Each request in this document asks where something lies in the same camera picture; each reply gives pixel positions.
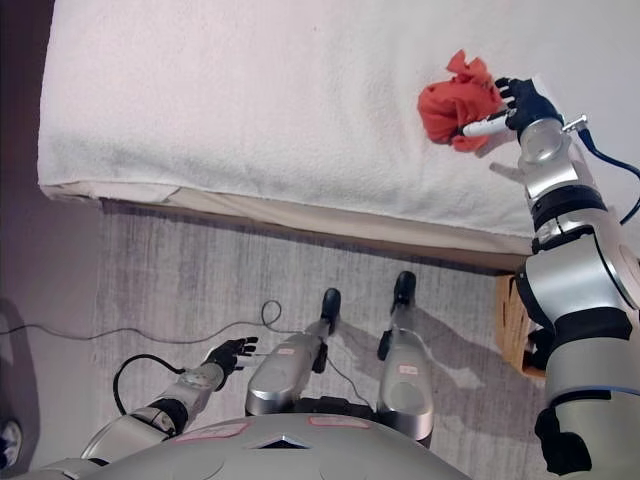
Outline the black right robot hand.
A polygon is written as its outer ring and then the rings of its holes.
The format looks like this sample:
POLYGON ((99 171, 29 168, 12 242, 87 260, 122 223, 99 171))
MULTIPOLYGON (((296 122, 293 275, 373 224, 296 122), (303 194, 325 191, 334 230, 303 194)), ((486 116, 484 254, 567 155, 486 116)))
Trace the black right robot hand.
POLYGON ((555 120, 564 125, 564 118, 544 95, 543 86, 534 78, 520 80, 502 77, 494 82, 506 107, 481 120, 460 126, 456 135, 468 138, 491 136, 503 131, 513 131, 520 138, 532 124, 542 120, 555 120))

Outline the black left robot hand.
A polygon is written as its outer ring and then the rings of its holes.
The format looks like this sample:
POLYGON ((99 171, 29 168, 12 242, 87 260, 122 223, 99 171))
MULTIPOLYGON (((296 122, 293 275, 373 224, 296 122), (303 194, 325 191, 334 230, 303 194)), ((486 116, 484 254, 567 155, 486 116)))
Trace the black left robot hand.
POLYGON ((227 378, 233 372, 242 369, 242 366, 238 364, 240 359, 254 356, 258 341, 257 336, 227 340, 211 350, 205 357, 203 364, 217 365, 222 370, 224 378, 227 378))

